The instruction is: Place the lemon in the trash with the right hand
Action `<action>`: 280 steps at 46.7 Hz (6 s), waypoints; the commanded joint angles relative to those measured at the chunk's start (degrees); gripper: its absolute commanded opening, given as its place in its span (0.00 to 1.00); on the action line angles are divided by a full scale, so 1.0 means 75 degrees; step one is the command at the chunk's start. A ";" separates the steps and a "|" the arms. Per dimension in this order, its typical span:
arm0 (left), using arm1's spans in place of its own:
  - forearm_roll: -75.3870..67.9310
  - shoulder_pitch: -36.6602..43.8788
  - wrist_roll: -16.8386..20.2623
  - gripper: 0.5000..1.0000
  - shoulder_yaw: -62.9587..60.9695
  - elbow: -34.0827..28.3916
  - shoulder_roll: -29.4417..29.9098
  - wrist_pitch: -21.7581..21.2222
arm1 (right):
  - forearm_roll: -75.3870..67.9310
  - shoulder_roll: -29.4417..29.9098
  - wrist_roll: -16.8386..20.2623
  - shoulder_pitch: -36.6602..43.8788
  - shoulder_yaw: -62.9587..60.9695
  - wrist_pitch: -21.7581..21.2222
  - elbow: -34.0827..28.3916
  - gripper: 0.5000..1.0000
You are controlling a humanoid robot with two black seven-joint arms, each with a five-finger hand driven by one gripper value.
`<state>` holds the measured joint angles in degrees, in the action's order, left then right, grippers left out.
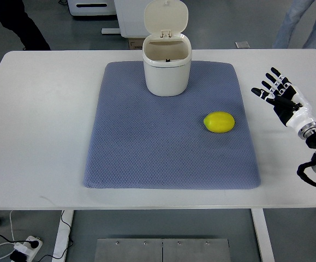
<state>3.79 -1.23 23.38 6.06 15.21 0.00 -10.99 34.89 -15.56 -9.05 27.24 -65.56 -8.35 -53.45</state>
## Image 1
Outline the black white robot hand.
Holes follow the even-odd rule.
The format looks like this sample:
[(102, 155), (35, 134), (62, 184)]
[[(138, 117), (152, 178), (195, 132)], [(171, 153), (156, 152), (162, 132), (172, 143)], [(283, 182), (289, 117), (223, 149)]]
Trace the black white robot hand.
[(265, 76), (267, 80), (261, 82), (264, 88), (254, 87), (252, 93), (272, 105), (279, 120), (301, 139), (316, 133), (316, 117), (300, 90), (274, 67)]

